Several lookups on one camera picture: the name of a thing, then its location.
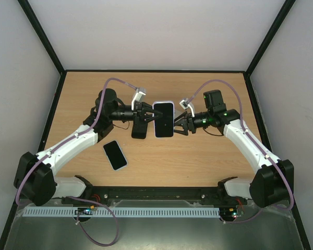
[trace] smartphone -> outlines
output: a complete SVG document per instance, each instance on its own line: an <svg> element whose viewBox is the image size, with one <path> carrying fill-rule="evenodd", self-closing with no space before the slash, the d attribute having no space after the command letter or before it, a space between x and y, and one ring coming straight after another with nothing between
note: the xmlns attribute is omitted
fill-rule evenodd
<svg viewBox="0 0 313 250"><path fill-rule="evenodd" d="M162 113L162 117L154 121L155 137L172 137L174 135L174 103L172 101L154 102L153 109Z"/></svg>
<svg viewBox="0 0 313 250"><path fill-rule="evenodd" d="M110 162L111 167L114 170L120 170L121 168L126 167L127 160L117 141L112 141L104 144L103 149Z"/></svg>

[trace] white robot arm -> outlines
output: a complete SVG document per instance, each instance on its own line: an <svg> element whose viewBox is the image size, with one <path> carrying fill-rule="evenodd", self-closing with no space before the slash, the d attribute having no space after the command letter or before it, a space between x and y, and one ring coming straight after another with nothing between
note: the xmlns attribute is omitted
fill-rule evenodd
<svg viewBox="0 0 313 250"><path fill-rule="evenodd" d="M56 174L80 152L107 136L113 129L113 120L133 121L131 136L137 139L145 138L147 123L162 116L160 112L153 110L151 105L142 102L145 95L144 88L137 88L131 104L124 105L117 98L114 90L106 89L102 111L93 129L90 127L97 117L98 105L92 108L90 116L83 122L83 125L67 138L36 155L30 152L22 155L14 179L14 186L19 188L22 180L35 163L47 156L27 179L21 190L22 194L38 206L55 197L81 196L86 191L86 185L89 184L86 179L80 176L60 178L56 177ZM100 103L100 96L101 93L95 101L96 104Z"/></svg>
<svg viewBox="0 0 313 250"><path fill-rule="evenodd" d="M232 177L222 180L218 186L222 186L226 195L253 199L260 207L266 207L288 198L288 190L272 162L283 172L291 189L293 189L292 163L289 160L280 160L269 151L249 130L245 121L243 121L243 127L240 114L234 109L226 109L219 90L208 91L203 95L208 111L194 115L184 112L175 119L174 123L183 130L174 130L174 132L188 135L188 131L196 133L197 128L208 126L218 128L245 156L255 174L253 180ZM185 109L189 107L189 105L183 105L183 100L181 103Z"/></svg>

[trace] wooden table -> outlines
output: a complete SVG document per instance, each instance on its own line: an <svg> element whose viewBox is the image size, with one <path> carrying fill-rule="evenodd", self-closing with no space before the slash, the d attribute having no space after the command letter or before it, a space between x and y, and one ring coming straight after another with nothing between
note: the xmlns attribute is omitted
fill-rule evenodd
<svg viewBox="0 0 313 250"><path fill-rule="evenodd" d="M190 97L204 82L222 79L230 83L239 93L244 110L244 119L259 138L258 128L250 104L245 81L241 73L128 73L128 72L68 72L49 138L48 148L75 131L88 117L104 82L117 77L135 86L146 88L145 102L172 100L175 109L183 111L179 101ZM134 91L119 82L108 85L117 97L130 104ZM203 92L219 89L228 109L239 110L234 93L222 83L210 83L194 99L196 112L206 111ZM114 121L118 126L126 126ZM231 176L252 178L254 173L239 150L227 138L215 137L198 129L196 134L184 136L174 134L171 138L154 137L153 123L148 125L145 140L131 138L130 128L114 128L97 145L81 152L72 159L57 176L85 177L98 186L216 186L217 182ZM218 133L216 128L207 128ZM102 146L117 140L128 160L128 166L114 171Z"/></svg>

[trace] purple cable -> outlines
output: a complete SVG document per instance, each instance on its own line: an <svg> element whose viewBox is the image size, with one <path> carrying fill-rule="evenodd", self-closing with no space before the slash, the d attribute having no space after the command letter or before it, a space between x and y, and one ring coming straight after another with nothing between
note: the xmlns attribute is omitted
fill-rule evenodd
<svg viewBox="0 0 313 250"><path fill-rule="evenodd" d="M110 242L109 244L103 244L103 243L100 243L100 242L97 242L96 240L94 240L86 231L85 229L83 228L82 224L79 223L79 225L81 226L81 229L83 230L83 232L85 233L85 235L87 236L87 238L92 242L94 243L95 245L97 246L112 246L116 243L117 239L118 239L118 235L119 235L119 225L118 225L118 220L115 216L115 214L111 211L110 208L108 208L107 206L101 204L101 203L98 203L98 202L94 202L94 201L90 201L88 199L80 199L80 198L76 198L76 197L73 197L73 196L69 196L69 198L71 199L75 199L77 201L81 201L81 202L88 202L88 203L93 203L93 204L96 204L98 206L101 206L101 207L104 207L106 210L108 210L110 212L110 214L114 217L115 219L115 222L116 222L116 236L114 238L114 240L112 242Z"/></svg>
<svg viewBox="0 0 313 250"><path fill-rule="evenodd" d="M260 147L260 145L254 140L254 138L248 133L246 132L246 128L244 126L244 119L243 119L243 112L242 112L242 103L241 103L241 100L240 100L240 96L238 95L238 93L236 92L236 90L228 83L228 82L225 82L223 80L219 80L219 79L214 79L214 80L209 80L207 82L205 82L195 93L194 95L188 100L188 103L190 103L194 98L195 96L198 94L198 92L204 87L206 86L207 84L209 84L210 82L221 82L221 83L224 83L226 84L232 91L233 93L235 94L236 98L238 99L238 102L239 102L239 108L240 108L240 124L241 124L241 127L242 127L242 130L245 132L245 134L247 135L247 137L255 144L255 146L263 153L263 155L265 156L266 155L266 152L264 151L264 149L262 147ZM286 186L286 189L287 189L287 192L290 196L290 205L289 207L286 207L286 208L283 208L283 207L280 207L280 206L277 206L275 205L275 207L277 208L280 208L282 210L291 210L293 208L293 205L294 205L294 199L293 199L293 194L292 194L292 190L290 188L290 185L288 184L284 174L282 173L282 171L280 170L280 168L277 166L277 164L271 159L271 157L268 157L268 160L272 163L272 165L274 166L274 168L276 169L276 171L278 172L278 174L281 176L283 182L284 182L284 185Z"/></svg>
<svg viewBox="0 0 313 250"><path fill-rule="evenodd" d="M96 125L97 121L99 120L99 117L100 117L100 114L101 114L101 109L102 109L102 104L103 104L103 99L104 99L104 94L105 94L105 89L108 85L108 83L110 81L118 81L118 82L121 82L125 85L128 85L129 87L133 88L134 90L136 90L137 88L135 86L133 86L132 84L128 83L128 82L125 82L121 79L118 79L118 78L114 78L114 77L111 77L109 78L105 84L104 84L104 87L103 87L103 90L102 90L102 94L101 94L101 100L100 100L100 104L99 104L99 110L98 110L98 113L96 115L96 118L95 118L95 121L93 122L92 126L90 126L88 129L86 129L85 131L82 131L80 133L78 133L78 136L80 135L83 135L83 134L86 134L88 133L90 130L92 130L94 128L94 126ZM52 149L50 151L51 154L53 154L56 150L58 150L61 146L63 146L64 144L66 144L67 142L73 140L75 137L75 135L72 135L71 137L67 138L66 140L62 141L61 143L59 143L54 149ZM23 203L20 202L20 195L21 195L21 191L27 181L27 179L31 176L31 174L33 173L33 171L39 166L40 163L43 162L43 160L47 159L49 156L48 155L45 155L44 157L42 157L39 161L37 161L35 163L35 165L33 165L33 167L29 170L29 172L26 174L26 176L24 177L24 179L22 180L18 190L17 190L17 193L16 193L16 196L15 196L15 202L17 205L25 205Z"/></svg>

